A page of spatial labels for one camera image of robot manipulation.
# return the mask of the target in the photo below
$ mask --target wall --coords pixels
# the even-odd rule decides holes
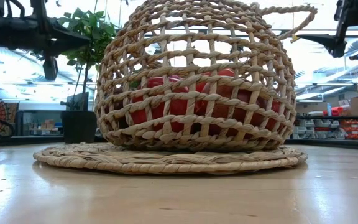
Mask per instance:
[[[45,120],[52,119],[56,123],[61,123],[60,111],[34,111],[23,113],[23,123],[43,123]]]
[[[340,92],[345,94],[345,99],[358,96],[357,91]],[[312,111],[322,111],[327,109],[327,103],[331,104],[331,107],[339,106],[338,93],[332,94],[330,97],[324,98],[324,102],[321,103],[296,103],[296,112],[299,114],[309,113]]]
[[[89,100],[88,110],[94,111],[94,101]],[[60,105],[59,101],[54,102],[35,102],[35,101],[20,101],[19,110],[22,111],[33,111],[33,110],[43,110],[43,111],[63,111],[66,110],[66,106]]]

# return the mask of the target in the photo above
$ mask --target woven placemat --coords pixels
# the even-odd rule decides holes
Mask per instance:
[[[95,169],[123,174],[235,174],[244,171],[291,167],[308,155],[293,147],[251,153],[145,152],[110,143],[71,144],[36,152],[34,159],[51,166]]]

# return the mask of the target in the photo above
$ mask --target red fruit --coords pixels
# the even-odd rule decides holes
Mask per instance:
[[[177,80],[180,80],[180,77],[178,75],[171,75],[171,78],[176,78]]]
[[[211,84],[207,83],[203,89],[203,93],[209,93],[210,86],[211,86]],[[226,97],[226,98],[231,97],[232,91],[233,91],[232,86],[225,86],[225,85],[220,85],[216,89],[217,94],[221,95],[222,97]],[[239,90],[239,92],[237,94],[237,98],[243,102],[248,103],[250,100],[251,94],[252,94],[251,91]],[[261,108],[266,107],[266,100],[264,100],[262,98],[259,98],[256,103]],[[199,115],[199,116],[205,115],[206,114],[206,106],[207,106],[208,102],[201,100],[201,101],[198,101],[197,104],[198,104],[197,108],[199,108],[199,110],[197,111],[197,115]],[[229,109],[230,109],[230,106],[215,103],[214,110],[212,112],[212,117],[227,118]],[[236,108],[234,110],[232,118],[234,118],[240,122],[243,122],[246,117],[246,113],[247,113],[246,110],[243,110],[241,108]],[[263,121],[263,116],[260,114],[254,113],[252,115],[250,124],[253,126],[259,126],[262,123],[262,121]],[[210,135],[219,134],[221,130],[222,129],[218,125],[212,124],[209,127],[209,134]],[[238,132],[237,130],[230,128],[229,131],[227,132],[226,136],[235,136],[237,134],[237,132]]]
[[[115,95],[118,95],[122,93],[122,87],[121,88],[118,88],[118,89],[115,89],[113,91],[113,94]],[[124,102],[122,100],[120,101],[115,101],[114,102],[114,109],[115,110],[119,110],[119,109],[122,109],[124,107]],[[109,114],[110,110],[109,110],[109,107],[108,106],[105,106],[104,107],[104,113],[105,114]],[[125,116],[121,117],[121,118],[118,118],[118,128],[119,129],[122,129],[122,128],[128,128],[128,124],[127,124],[127,121],[125,120]]]
[[[169,78],[170,82],[177,82],[179,81],[176,78]],[[155,86],[159,86],[163,84],[163,78],[162,77],[156,77],[151,78],[147,82],[147,88],[153,88]],[[188,93],[189,89],[187,87],[184,88],[177,88],[173,90],[174,93]],[[143,101],[143,96],[136,97],[132,99],[132,103]],[[158,106],[151,108],[152,110],[152,117],[153,119],[161,118],[163,117],[163,111],[164,111],[165,102],[160,103]],[[187,100],[171,100],[170,103],[170,114],[173,115],[185,115],[187,110]],[[135,124],[141,124],[143,122],[146,122],[146,111],[145,110],[139,110],[131,113],[132,120]],[[158,131],[162,129],[163,124],[158,124],[154,127],[154,131]],[[178,122],[172,122],[171,123],[172,131],[179,132],[183,130],[184,125],[182,123]]]
[[[273,104],[272,104],[272,110],[276,113],[278,113],[280,111],[280,103],[277,102],[277,101],[273,101]],[[287,114],[288,112],[288,109],[284,109],[284,116]],[[274,119],[269,119],[267,124],[266,124],[266,129],[268,129],[269,131],[272,131],[274,126],[276,124],[276,120]],[[284,125],[280,124],[280,126],[278,127],[278,130],[281,130],[282,128],[284,127]]]
[[[211,76],[212,73],[211,72],[206,72],[203,75]],[[218,71],[218,75],[233,77],[234,72],[230,68],[225,68],[223,70]],[[196,85],[196,91],[201,93],[203,91],[204,87],[205,87],[205,84],[206,84],[205,82],[197,84]]]

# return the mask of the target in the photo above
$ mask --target plant pot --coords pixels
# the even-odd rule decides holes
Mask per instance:
[[[93,143],[97,121],[92,111],[62,111],[63,137],[65,143]]]

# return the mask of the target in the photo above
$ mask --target table surface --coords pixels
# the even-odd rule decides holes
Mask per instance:
[[[294,146],[296,169],[128,176],[50,167],[0,147],[0,223],[358,224],[358,150]]]

